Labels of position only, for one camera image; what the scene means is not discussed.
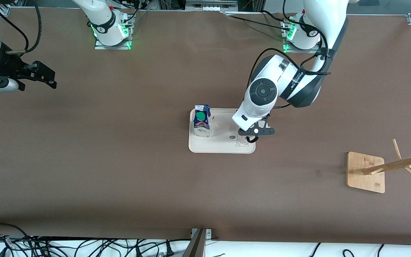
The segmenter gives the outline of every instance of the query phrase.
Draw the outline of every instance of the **brown table surface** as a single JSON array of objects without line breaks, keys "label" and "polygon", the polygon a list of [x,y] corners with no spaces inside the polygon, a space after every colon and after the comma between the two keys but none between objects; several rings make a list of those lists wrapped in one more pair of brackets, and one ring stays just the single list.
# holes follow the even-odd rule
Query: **brown table surface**
[{"label": "brown table surface", "polygon": [[[153,11],[132,50],[106,51],[93,49],[81,10],[41,14],[41,43],[23,59],[55,70],[58,88],[27,82],[0,94],[0,222],[51,236],[176,238],[207,227],[221,240],[411,244],[411,175],[386,174],[384,194],[345,176],[349,151],[395,161],[396,138],[411,156],[404,16],[349,16],[318,99],[274,110],[277,133],[232,155],[191,153],[188,114],[194,104],[237,108],[257,55],[281,48],[279,30]],[[34,9],[9,18],[33,44]],[[0,36],[23,46],[4,21]]]}]

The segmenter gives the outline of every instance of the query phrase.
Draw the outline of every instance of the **wooden coat rack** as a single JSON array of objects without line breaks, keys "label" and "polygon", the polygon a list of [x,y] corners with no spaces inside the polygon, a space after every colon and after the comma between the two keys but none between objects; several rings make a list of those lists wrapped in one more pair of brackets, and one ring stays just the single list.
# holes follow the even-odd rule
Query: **wooden coat rack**
[{"label": "wooden coat rack", "polygon": [[398,161],[385,164],[381,157],[349,152],[347,154],[347,185],[372,192],[385,192],[385,172],[406,169],[411,174],[411,158],[402,159],[393,139]]}]

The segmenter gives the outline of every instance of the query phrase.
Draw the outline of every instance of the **black strap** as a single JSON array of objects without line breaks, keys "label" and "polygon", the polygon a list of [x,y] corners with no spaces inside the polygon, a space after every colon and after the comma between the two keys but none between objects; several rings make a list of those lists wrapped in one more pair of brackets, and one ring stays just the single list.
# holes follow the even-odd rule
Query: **black strap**
[{"label": "black strap", "polygon": [[280,95],[282,99],[286,100],[290,97],[291,93],[294,91],[294,89],[296,89],[297,85],[299,85],[299,82],[305,76],[306,71],[307,70],[304,69],[304,67],[302,66],[297,69],[297,72],[296,74],[294,74],[294,77],[291,79],[291,82]]},{"label": "black strap", "polygon": [[305,31],[305,34],[307,34],[308,37],[315,37],[318,35],[318,31],[313,27],[313,26],[305,26],[304,22],[304,15],[302,15],[299,19],[300,27],[302,28],[303,31]]},{"label": "black strap", "polygon": [[328,58],[331,58],[334,60],[334,57],[336,56],[337,51],[333,50],[333,49],[329,49],[326,47],[321,47],[318,48],[315,52],[315,55],[322,55],[322,56],[326,56]]},{"label": "black strap", "polygon": [[116,17],[115,17],[115,13],[114,13],[114,12],[111,11],[111,13],[112,13],[111,19],[110,19],[108,22],[104,23],[104,24],[98,25],[98,24],[94,24],[94,23],[91,22],[91,25],[92,25],[93,28],[96,30],[96,32],[98,32],[98,33],[100,33],[100,34],[106,34],[107,31],[108,31],[112,26],[114,26]]}]

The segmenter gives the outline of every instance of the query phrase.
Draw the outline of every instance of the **black cable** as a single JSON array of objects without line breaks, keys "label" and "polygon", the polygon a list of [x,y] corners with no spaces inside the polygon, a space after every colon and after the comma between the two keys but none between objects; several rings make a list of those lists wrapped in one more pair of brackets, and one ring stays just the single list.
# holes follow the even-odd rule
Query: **black cable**
[{"label": "black cable", "polygon": [[144,246],[144,245],[139,246],[139,244],[140,244],[141,242],[143,242],[144,240],[145,240],[145,239],[142,239],[142,240],[139,242],[139,239],[137,239],[136,244],[135,244],[133,247],[131,247],[131,249],[126,253],[126,255],[125,255],[124,257],[127,257],[127,256],[131,253],[132,249],[134,249],[134,248],[136,248],[136,247]]},{"label": "black cable", "polygon": [[283,19],[280,19],[280,18],[275,17],[272,13],[269,13],[267,10],[262,10],[261,12],[262,12],[262,13],[269,14],[269,16],[270,16],[272,19],[276,20],[276,21],[282,21],[282,22],[284,21]]},{"label": "black cable", "polygon": [[88,257],[91,257],[91,256],[93,255],[93,253],[95,253],[99,248],[101,248],[100,252],[98,252],[98,255],[96,255],[96,257],[98,257],[98,256],[102,253],[102,251],[104,251],[104,249],[106,248],[106,247],[104,247],[105,244],[108,244],[108,242],[105,242],[105,243],[104,243],[104,240],[103,240],[103,243],[102,243],[100,246],[98,246],[98,248],[96,248],[94,251],[92,251],[92,252],[88,255]]},{"label": "black cable", "polygon": [[47,251],[47,253],[49,254],[49,257],[52,257],[52,255],[49,252],[49,239],[46,237],[45,238],[45,250]]},{"label": "black cable", "polygon": [[114,1],[114,2],[116,2],[116,3],[118,3],[118,4],[120,4],[120,5],[122,5],[122,6],[124,6],[124,7],[127,7],[127,8],[136,8],[134,5],[124,4],[122,0],[112,0],[112,1]]},{"label": "black cable", "polygon": [[253,138],[252,140],[250,140],[250,137],[245,137],[245,139],[247,140],[248,143],[254,143],[258,141],[259,136],[255,136],[255,138]]},{"label": "black cable", "polygon": [[[87,245],[83,245],[83,246],[81,246],[81,247],[87,247],[87,246],[92,245],[92,244],[94,244],[94,243],[96,243],[96,242],[98,242],[98,240],[96,240],[96,241],[94,241],[94,242],[91,242],[91,243],[89,243],[89,244],[87,244]],[[56,248],[77,249],[77,247],[63,247],[63,246],[54,246],[54,247],[56,247]]]},{"label": "black cable", "polygon": [[169,240],[166,240],[166,257],[171,257],[174,254],[176,254],[176,253],[173,252],[173,250],[171,248],[171,244],[169,243]]},{"label": "black cable", "polygon": [[290,106],[291,104],[287,104],[287,105],[284,105],[284,106],[274,106],[272,109],[281,109],[281,108],[286,108],[286,107],[288,107],[288,106]]},{"label": "black cable", "polygon": [[105,249],[105,247],[104,247],[104,240],[103,240],[102,244],[101,244],[101,250],[99,250],[98,254],[96,254],[96,257],[100,257],[102,252],[104,251],[104,249]]},{"label": "black cable", "polygon": [[41,34],[42,34],[42,20],[41,20],[41,11],[39,11],[39,5],[37,5],[37,1],[33,0],[34,2],[34,8],[36,9],[36,15],[37,15],[37,39],[36,42],[34,42],[34,45],[26,50],[25,52],[32,52],[34,49],[36,49],[37,45],[39,45],[39,42],[41,41]]},{"label": "black cable", "polygon": [[127,21],[129,21],[130,19],[132,19],[132,18],[136,15],[136,13],[137,13],[138,10],[139,10],[139,9],[136,9],[136,10],[134,11],[134,13],[131,15],[131,17],[127,18],[126,20],[123,20],[123,22],[127,22]]},{"label": "black cable", "polygon": [[[30,250],[32,253],[35,253],[36,256],[41,256],[41,257],[51,257],[51,255],[50,255],[51,253],[52,253],[52,254],[55,254],[55,255],[57,255],[57,256],[59,256],[59,257],[68,257],[67,254],[66,254],[63,250],[60,249],[60,248],[62,248],[62,247],[53,246],[53,245],[51,245],[51,244],[48,244],[48,243],[43,242],[43,241],[40,241],[40,240],[27,240],[28,242],[32,242],[32,241],[35,242],[35,243],[34,243],[34,247],[28,246],[28,248],[22,249],[18,244],[16,244],[16,242],[18,242],[18,241],[26,241],[26,239],[14,239],[15,245],[20,248],[20,250],[13,249],[14,251],[23,251],[23,252],[24,252],[24,251]],[[52,251],[51,249],[49,249],[49,247],[50,247],[51,249],[54,249],[54,250],[57,250],[57,251],[61,252],[62,255],[60,255],[60,254]]]},{"label": "black cable", "polygon": [[25,33],[23,31],[21,31],[21,29],[19,29],[15,24],[13,24],[11,21],[9,21],[8,18],[6,18],[1,12],[0,12],[0,17],[3,18],[3,20],[5,20],[9,25],[11,25],[13,28],[15,28],[25,39],[25,50],[28,49],[29,47],[29,40],[28,37],[25,35]]},{"label": "black cable", "polygon": [[118,246],[118,247],[124,248],[124,249],[129,249],[129,248],[131,248],[131,247],[128,245],[128,241],[125,240],[125,242],[126,242],[126,246],[123,246],[123,245],[121,245],[121,244],[117,244],[116,242],[113,242],[112,244],[113,244],[113,245],[116,245],[116,246]]},{"label": "black cable", "polygon": [[252,21],[252,20],[248,20],[248,19],[244,19],[244,18],[232,16],[232,15],[229,15],[229,16],[232,17],[232,18],[235,18],[235,19],[239,19],[239,20],[243,20],[243,21],[249,21],[249,22],[252,22],[252,23],[256,23],[256,24],[260,24],[260,25],[264,25],[264,26],[268,26],[268,27],[274,27],[274,28],[277,28],[277,29],[285,30],[285,31],[290,30],[289,28],[274,26],[274,25],[262,23],[262,22],[259,22],[259,21]]},{"label": "black cable", "polygon": [[5,251],[6,251],[7,249],[6,248],[4,248],[1,252],[0,252],[0,257],[5,257]]},{"label": "black cable", "polygon": [[141,249],[139,247],[136,248],[136,257],[142,257]]},{"label": "black cable", "polygon": [[315,58],[315,57],[316,57],[316,55],[312,55],[311,57],[308,57],[307,59],[305,59],[303,62],[300,63],[300,66],[304,65],[304,63],[312,60],[312,59]]},{"label": "black cable", "polygon": [[109,247],[111,249],[114,249],[115,251],[117,251],[121,257],[121,252],[117,249],[115,249],[114,247],[111,247],[111,244],[113,244],[115,241],[117,241],[118,239],[112,239],[112,240],[108,240],[108,244],[106,246],[103,247],[102,251],[97,255],[97,257],[100,257],[101,254],[104,252],[104,250]]},{"label": "black cable", "polygon": [[81,243],[78,245],[77,249],[75,249],[74,257],[77,256],[78,249],[79,249],[80,247],[82,247],[82,244],[85,244],[86,242],[91,241],[91,240],[94,240],[94,239],[88,239],[88,240],[85,240],[85,241],[81,242]]},{"label": "black cable", "polygon": [[345,255],[346,252],[349,252],[349,253],[351,254],[351,257],[354,257],[354,254],[353,254],[349,249],[344,249],[344,250],[342,251],[342,256],[343,256],[343,257],[347,257],[347,256]]},{"label": "black cable", "polygon": [[155,256],[158,256],[158,254],[159,254],[159,247],[158,247],[158,250],[156,251],[156,255],[155,255]]},{"label": "black cable", "polygon": [[25,231],[23,231],[18,226],[15,226],[15,225],[12,225],[12,224],[9,224],[9,223],[1,223],[1,222],[0,222],[0,225],[13,227],[13,228],[17,229],[18,231],[20,231],[25,236],[25,238],[30,239],[30,236],[28,236],[28,234],[26,234]]},{"label": "black cable", "polygon": [[18,51],[7,51],[7,54],[26,54],[27,52],[32,52],[36,47],[39,45],[39,42],[41,41],[41,34],[42,34],[42,20],[41,20],[41,11],[39,11],[39,5],[37,4],[36,0],[33,0],[34,2],[34,8],[36,9],[36,15],[37,15],[37,38],[36,42],[34,42],[34,45],[29,48],[29,49],[24,49],[24,50],[18,50]]},{"label": "black cable", "polygon": [[310,255],[310,257],[313,257],[313,256],[315,255],[316,250],[318,249],[318,247],[320,246],[320,244],[321,244],[321,243],[318,243],[318,244],[316,245],[316,247],[315,247],[315,249],[313,249],[313,253],[312,253],[312,255]]},{"label": "black cable", "polygon": [[[15,245],[16,245],[18,248],[20,248],[20,250],[22,250],[22,247],[21,247],[20,245],[18,245],[18,244],[16,244],[16,243],[15,243]],[[27,254],[25,251],[22,251],[22,252],[25,254],[26,257],[28,257],[28,254]]]},{"label": "black cable", "polygon": [[378,248],[377,257],[380,257],[380,251],[385,246],[385,244],[381,244],[380,248]]},{"label": "black cable", "polygon": [[10,247],[10,245],[7,243],[6,239],[7,239],[7,236],[0,236],[0,241],[3,241],[3,242],[4,242],[4,245],[5,245],[5,247],[4,247],[4,249],[1,251],[0,255],[3,254],[2,257],[4,257],[4,256],[5,256],[5,252],[9,249],[11,255],[14,256],[14,252],[13,252],[14,249],[12,249],[12,248]]},{"label": "black cable", "polygon": [[[169,240],[169,242],[176,242],[176,241],[191,241],[191,239],[174,239],[174,240]],[[158,247],[158,246],[160,246],[160,245],[162,245],[162,244],[165,244],[165,243],[166,243],[166,242],[161,242],[161,243],[155,244],[155,246],[149,247],[149,248],[145,249],[145,251],[141,252],[141,254],[143,254],[144,252],[147,252],[148,250],[150,250],[150,249],[152,249],[152,248],[155,248],[155,247]]]}]

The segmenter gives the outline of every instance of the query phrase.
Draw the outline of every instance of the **metal bracket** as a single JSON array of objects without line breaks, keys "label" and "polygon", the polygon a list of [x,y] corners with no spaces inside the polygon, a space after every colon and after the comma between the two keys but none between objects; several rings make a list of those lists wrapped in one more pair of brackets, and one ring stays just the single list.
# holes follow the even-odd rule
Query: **metal bracket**
[{"label": "metal bracket", "polygon": [[411,15],[411,13],[406,15],[408,25],[411,25],[411,16],[410,15]]},{"label": "metal bracket", "polygon": [[212,238],[212,230],[210,229],[192,229],[191,235],[193,239],[188,244],[182,257],[204,257],[204,249],[207,237]]},{"label": "metal bracket", "polygon": [[268,114],[266,117],[260,121],[255,122],[247,131],[243,131],[241,128],[238,133],[241,136],[271,136],[275,133],[273,127],[268,125]]},{"label": "metal bracket", "polygon": [[[198,231],[198,229],[191,229],[191,238],[193,238],[193,236],[196,234],[196,231]],[[212,229],[206,229],[205,233],[206,233],[205,235],[206,240],[212,239]]]}]

